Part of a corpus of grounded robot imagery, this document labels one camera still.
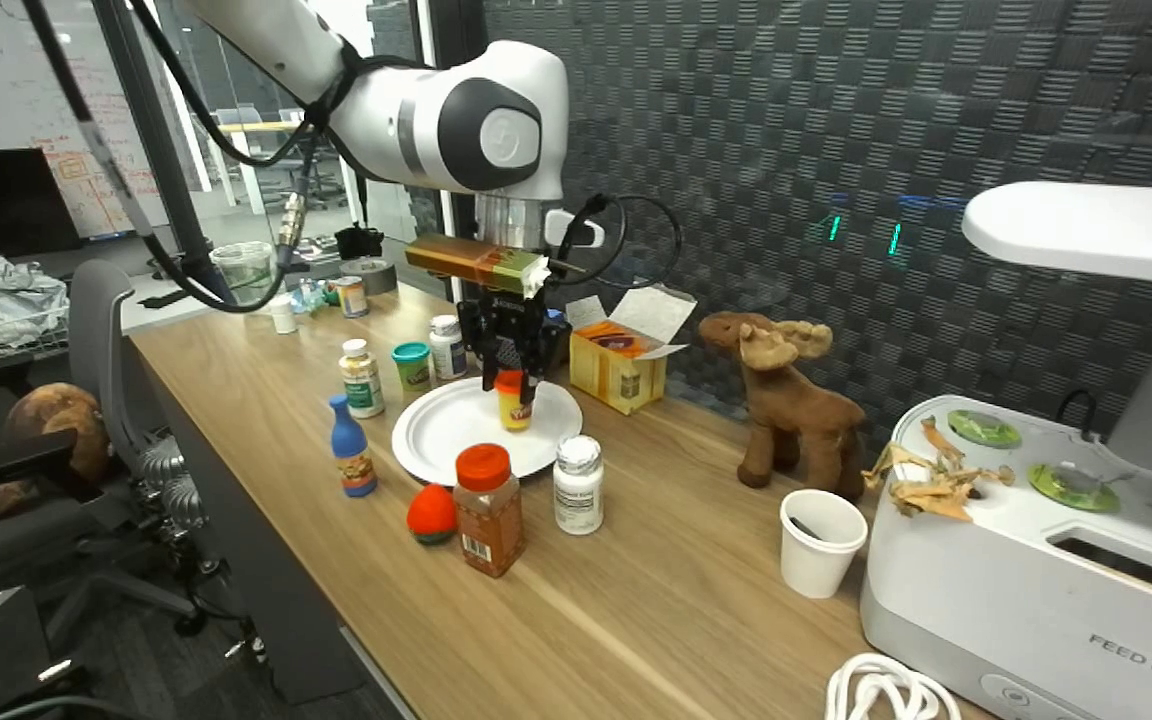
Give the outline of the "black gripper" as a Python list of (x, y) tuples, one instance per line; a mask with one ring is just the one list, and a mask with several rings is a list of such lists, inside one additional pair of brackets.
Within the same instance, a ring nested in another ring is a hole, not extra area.
[(562, 317), (545, 299), (466, 289), (455, 317), (464, 345), (486, 377), (498, 366), (545, 377), (562, 348)]

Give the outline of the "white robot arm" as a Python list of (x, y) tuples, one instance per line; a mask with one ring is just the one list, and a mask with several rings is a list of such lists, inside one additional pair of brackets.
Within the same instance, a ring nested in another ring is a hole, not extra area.
[(540, 245), (540, 208), (562, 196), (567, 69), (547, 48), (493, 41), (453, 69), (359, 54), (302, 0), (189, 0), (243, 61), (370, 180), (466, 191), (504, 208), (511, 246)]

